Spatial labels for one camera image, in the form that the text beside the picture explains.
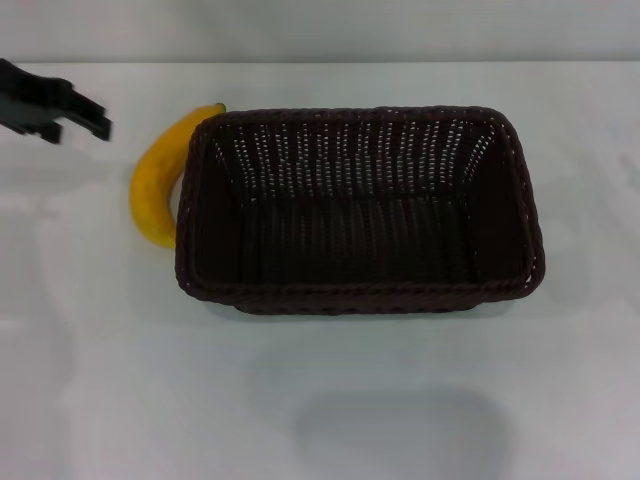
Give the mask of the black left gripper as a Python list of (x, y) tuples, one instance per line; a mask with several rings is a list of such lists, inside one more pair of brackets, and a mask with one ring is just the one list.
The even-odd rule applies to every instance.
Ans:
[(1, 60), (2, 126), (59, 145), (63, 128), (57, 119), (63, 117), (101, 141), (111, 138), (105, 108), (73, 90), (69, 81), (38, 76)]

